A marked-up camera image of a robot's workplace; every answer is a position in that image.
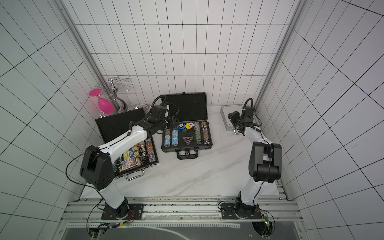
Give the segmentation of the black poker case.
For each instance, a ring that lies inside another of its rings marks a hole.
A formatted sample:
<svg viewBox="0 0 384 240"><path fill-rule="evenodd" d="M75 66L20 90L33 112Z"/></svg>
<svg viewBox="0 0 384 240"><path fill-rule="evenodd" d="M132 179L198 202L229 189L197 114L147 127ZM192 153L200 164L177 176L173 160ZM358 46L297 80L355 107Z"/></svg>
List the black poker case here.
<svg viewBox="0 0 384 240"><path fill-rule="evenodd" d="M210 125L208 122L207 94L182 93L169 95L168 102L180 108L176 116L177 124L163 131L162 151L175 152L179 160L196 159L199 151L213 147ZM184 131L179 124L194 123L194 127Z"/></svg>
<svg viewBox="0 0 384 240"><path fill-rule="evenodd" d="M111 160L116 179L126 177L130 181L128 175L159 163L152 135L164 130L168 122L153 112L146 116L141 108L96 120L105 142L97 153Z"/></svg>

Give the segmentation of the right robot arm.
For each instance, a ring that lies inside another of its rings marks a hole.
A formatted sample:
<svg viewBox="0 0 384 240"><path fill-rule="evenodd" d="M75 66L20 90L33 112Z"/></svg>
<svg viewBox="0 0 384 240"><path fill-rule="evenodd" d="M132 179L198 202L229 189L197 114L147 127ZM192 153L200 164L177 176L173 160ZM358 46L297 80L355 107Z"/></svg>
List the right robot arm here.
<svg viewBox="0 0 384 240"><path fill-rule="evenodd" d="M254 100L249 98L242 112L228 114L235 131L245 136L251 145L248 171L250 179L239 192L235 203L236 214L241 219L252 217L260 209L258 199L263 191L282 174L282 147L268 140L262 132L262 124L254 122Z"/></svg>

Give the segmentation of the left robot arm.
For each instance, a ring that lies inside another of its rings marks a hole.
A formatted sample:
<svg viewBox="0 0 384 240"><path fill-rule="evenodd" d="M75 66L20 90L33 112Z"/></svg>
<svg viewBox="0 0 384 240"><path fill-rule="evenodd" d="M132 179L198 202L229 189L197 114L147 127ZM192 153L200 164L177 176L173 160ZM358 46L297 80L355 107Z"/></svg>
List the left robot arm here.
<svg viewBox="0 0 384 240"><path fill-rule="evenodd" d="M118 220L126 218L130 209L127 198L116 185L113 163L135 144L169 126L177 114L171 115L166 99L167 95L157 97L144 118L131 121L125 133L98 147L89 146L83 154L80 176L96 189L104 199L106 209L111 210Z"/></svg>

